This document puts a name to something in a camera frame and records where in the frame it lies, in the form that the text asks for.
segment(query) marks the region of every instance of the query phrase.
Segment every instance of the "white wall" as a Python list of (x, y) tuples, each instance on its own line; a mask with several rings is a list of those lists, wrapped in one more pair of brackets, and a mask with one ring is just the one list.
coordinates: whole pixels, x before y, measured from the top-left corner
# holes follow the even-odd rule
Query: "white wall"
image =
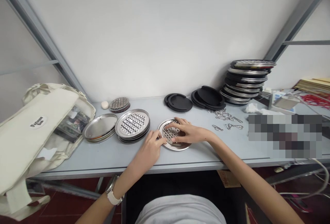
[(29, 0), (94, 102), (219, 87), (299, 0)]
[[(46, 55), (6, 0), (0, 0), (0, 71), (47, 61)], [(21, 99), (26, 89), (36, 83), (48, 82), (65, 83), (66, 81), (52, 65), (1, 75), (0, 122), (23, 106)]]
[[(330, 0), (322, 0), (293, 40), (330, 40)], [(330, 45), (291, 45), (277, 61), (265, 85), (286, 89), (302, 78), (327, 77), (330, 77)]]

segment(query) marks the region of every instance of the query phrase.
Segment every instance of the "pixelated area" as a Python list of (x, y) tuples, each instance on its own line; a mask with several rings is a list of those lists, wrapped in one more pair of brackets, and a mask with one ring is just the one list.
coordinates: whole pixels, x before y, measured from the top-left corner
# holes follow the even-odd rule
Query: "pixelated area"
[(267, 142), (270, 158), (320, 158), (322, 116), (249, 115), (249, 141)]

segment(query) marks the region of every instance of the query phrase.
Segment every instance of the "red wire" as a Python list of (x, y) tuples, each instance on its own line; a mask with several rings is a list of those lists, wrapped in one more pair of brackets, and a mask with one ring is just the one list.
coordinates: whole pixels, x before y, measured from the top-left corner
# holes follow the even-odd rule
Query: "red wire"
[[(330, 100), (330, 94), (322, 94), (322, 95), (324, 96), (324, 98)], [(330, 110), (330, 102), (325, 101), (322, 98), (319, 98), (314, 95), (304, 95), (301, 96), (301, 98), (309, 105), (322, 106)]]

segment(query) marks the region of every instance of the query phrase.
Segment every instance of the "watch strap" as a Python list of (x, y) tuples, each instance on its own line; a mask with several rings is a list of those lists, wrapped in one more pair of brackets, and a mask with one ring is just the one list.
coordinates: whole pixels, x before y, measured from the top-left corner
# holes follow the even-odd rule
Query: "watch strap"
[(115, 196), (113, 195), (113, 191), (110, 191), (107, 194), (107, 196), (112, 205), (118, 205), (123, 200), (123, 198), (120, 198), (120, 199), (115, 198)]

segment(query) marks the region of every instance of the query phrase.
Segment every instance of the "white shirt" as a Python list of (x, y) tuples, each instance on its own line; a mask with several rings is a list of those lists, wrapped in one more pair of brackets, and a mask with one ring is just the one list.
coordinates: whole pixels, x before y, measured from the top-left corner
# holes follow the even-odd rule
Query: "white shirt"
[(195, 195), (163, 196), (146, 204), (136, 224), (217, 223), (226, 224), (220, 210), (206, 198)]

